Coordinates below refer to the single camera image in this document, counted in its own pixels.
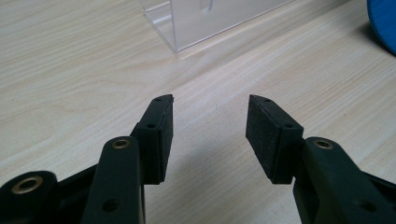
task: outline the light wood grain surface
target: light wood grain surface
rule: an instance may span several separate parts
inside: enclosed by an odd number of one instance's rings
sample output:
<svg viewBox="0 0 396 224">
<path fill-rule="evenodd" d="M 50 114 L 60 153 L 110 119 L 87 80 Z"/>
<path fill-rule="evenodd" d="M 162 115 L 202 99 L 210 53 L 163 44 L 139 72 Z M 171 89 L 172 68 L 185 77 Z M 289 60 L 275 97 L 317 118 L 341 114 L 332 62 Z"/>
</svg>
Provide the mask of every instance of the light wood grain surface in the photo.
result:
<svg viewBox="0 0 396 224">
<path fill-rule="evenodd" d="M 396 182 L 396 58 L 365 1 L 296 0 L 178 54 L 137 0 L 0 1 L 1 185 L 97 163 L 166 93 L 175 137 L 148 223 L 300 223 L 292 186 L 270 183 L 245 138 L 252 93 Z"/>
</svg>

